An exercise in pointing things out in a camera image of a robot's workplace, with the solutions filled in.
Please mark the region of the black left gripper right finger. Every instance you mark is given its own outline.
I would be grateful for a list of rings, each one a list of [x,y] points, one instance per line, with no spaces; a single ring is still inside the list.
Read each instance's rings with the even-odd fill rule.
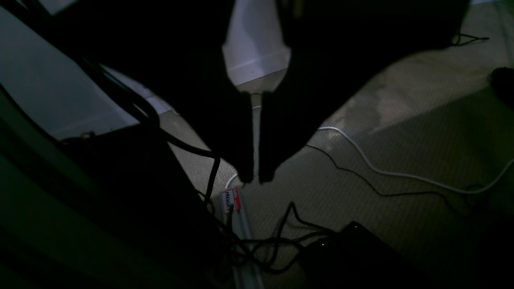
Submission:
[[[389,65],[447,48],[468,0],[277,0],[290,62],[262,99],[259,181]]]

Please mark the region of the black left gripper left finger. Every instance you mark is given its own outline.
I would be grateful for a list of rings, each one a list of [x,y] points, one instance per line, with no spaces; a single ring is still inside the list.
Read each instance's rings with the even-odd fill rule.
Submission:
[[[222,51],[233,7],[233,0],[77,0],[60,12],[60,34],[83,57],[167,101],[251,182],[251,100],[230,81]]]

